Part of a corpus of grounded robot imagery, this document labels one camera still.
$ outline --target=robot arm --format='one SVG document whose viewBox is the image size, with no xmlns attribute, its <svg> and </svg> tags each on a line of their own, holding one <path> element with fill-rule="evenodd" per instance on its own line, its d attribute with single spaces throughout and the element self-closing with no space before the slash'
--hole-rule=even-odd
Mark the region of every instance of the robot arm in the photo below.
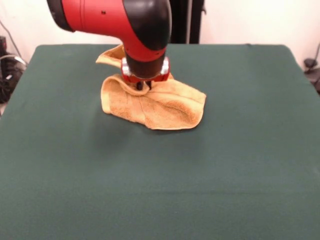
<svg viewBox="0 0 320 240">
<path fill-rule="evenodd" d="M 129 82 L 165 81 L 172 29 L 169 0 L 47 0 L 56 24 L 70 32 L 119 38 Z"/>
</svg>

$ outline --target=white wall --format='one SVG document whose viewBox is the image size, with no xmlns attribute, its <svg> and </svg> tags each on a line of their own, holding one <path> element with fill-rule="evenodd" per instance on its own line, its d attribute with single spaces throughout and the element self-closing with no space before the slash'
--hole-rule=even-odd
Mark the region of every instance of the white wall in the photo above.
<svg viewBox="0 0 320 240">
<path fill-rule="evenodd" d="M 205 0 L 205 5 L 202 44 L 284 44 L 302 66 L 320 41 L 320 0 Z M 46 0 L 0 0 L 0 19 L 27 60 L 42 44 L 120 43 L 113 37 L 61 30 Z"/>
<path fill-rule="evenodd" d="M 205 0 L 205 6 L 203 44 L 284 44 L 300 66 L 316 54 L 320 0 Z"/>
</svg>

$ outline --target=folded towel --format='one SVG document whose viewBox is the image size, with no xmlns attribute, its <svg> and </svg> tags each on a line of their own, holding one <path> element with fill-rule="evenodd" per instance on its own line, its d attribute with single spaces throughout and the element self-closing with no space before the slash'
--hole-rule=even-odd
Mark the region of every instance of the folded towel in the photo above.
<svg viewBox="0 0 320 240">
<path fill-rule="evenodd" d="M 96 63 L 121 68 L 125 57 L 123 45 L 102 53 Z M 146 83 L 142 90 L 124 82 L 119 74 L 109 76 L 102 84 L 101 104 L 111 114 L 152 130 L 182 130 L 196 127 L 204 114 L 206 95 L 179 82 L 170 75 L 167 81 Z"/>
</svg>

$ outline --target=table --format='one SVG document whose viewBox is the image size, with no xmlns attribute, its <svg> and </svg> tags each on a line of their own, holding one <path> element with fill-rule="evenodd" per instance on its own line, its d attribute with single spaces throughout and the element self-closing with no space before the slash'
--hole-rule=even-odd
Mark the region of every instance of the table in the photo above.
<svg viewBox="0 0 320 240">
<path fill-rule="evenodd" d="M 114 45 L 39 46 L 0 121 L 2 240 L 319 240 L 320 102 L 283 45 L 175 45 L 192 130 L 102 112 Z"/>
</svg>

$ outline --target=black cable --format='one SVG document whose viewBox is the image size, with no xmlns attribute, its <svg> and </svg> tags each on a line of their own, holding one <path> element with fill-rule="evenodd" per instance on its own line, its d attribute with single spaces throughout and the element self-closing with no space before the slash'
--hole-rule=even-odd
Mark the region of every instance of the black cable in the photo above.
<svg viewBox="0 0 320 240">
<path fill-rule="evenodd" d="M 316 54 L 315 54 L 314 60 L 317 60 L 317 58 L 319 56 L 319 51 L 320 51 L 320 42 L 319 42 L 319 45 L 318 45 L 318 49 L 316 50 Z"/>
<path fill-rule="evenodd" d="M 8 35 L 9 35 L 9 37 L 10 37 L 10 39 L 11 39 L 11 42 L 12 42 L 12 44 L 13 44 L 13 46 L 14 46 L 14 48 L 15 48 L 16 52 L 18 53 L 19 57 L 21 57 L 21 53 L 20 53 L 19 49 L 17 48 L 17 45 L 16 45 L 16 43 L 15 43 L 15 41 L 14 41 L 13 37 L 11 36 L 10 31 L 5 27 L 5 25 L 2 23 L 2 21 L 1 21 L 1 20 L 0 20 L 0 25 L 1 25 L 1 26 L 3 27 L 3 29 L 8 33 Z"/>
</svg>

